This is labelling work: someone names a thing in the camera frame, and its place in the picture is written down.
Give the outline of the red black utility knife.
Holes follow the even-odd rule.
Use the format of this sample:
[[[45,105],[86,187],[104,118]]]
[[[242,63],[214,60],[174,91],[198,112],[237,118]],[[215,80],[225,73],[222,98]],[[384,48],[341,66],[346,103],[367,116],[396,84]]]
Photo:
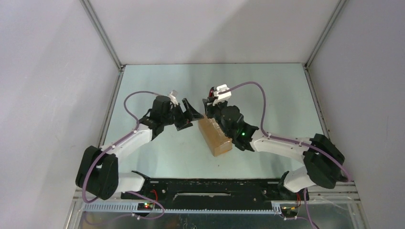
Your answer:
[[[214,91],[215,91],[215,89],[212,87],[211,89],[210,89],[210,91],[209,91],[209,98],[215,98],[215,96],[214,96]]]

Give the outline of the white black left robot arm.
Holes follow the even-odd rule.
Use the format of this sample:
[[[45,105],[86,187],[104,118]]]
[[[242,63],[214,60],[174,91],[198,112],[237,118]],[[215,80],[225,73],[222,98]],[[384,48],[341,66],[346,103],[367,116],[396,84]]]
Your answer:
[[[92,203],[107,200],[117,192],[132,191],[138,198],[147,198],[151,186],[136,172],[119,172],[119,165],[141,146],[153,141],[164,128],[174,125],[180,131],[191,127],[203,115],[187,99],[182,110],[174,95],[158,95],[152,107],[137,121],[136,127],[114,143],[85,149],[75,184],[82,189],[82,199]]]

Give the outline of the brown cardboard express box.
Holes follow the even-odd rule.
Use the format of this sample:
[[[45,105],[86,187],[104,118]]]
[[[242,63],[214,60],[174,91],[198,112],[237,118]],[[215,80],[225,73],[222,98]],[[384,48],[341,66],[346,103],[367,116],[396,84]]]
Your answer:
[[[198,121],[199,130],[212,155],[217,157],[233,149],[232,140],[225,136],[213,118],[204,116]]]

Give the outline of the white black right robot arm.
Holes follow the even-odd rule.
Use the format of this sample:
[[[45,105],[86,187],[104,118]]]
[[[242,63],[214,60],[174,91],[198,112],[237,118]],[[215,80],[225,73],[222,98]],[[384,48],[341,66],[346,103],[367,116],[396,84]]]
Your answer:
[[[302,167],[283,174],[277,187],[281,198],[291,199],[297,192],[311,186],[334,189],[337,182],[343,180],[341,172],[345,157],[326,136],[287,138],[264,134],[259,127],[244,120],[237,106],[229,106],[226,101],[215,104],[213,98],[202,102],[206,116],[219,125],[239,150],[272,153],[302,164]]]

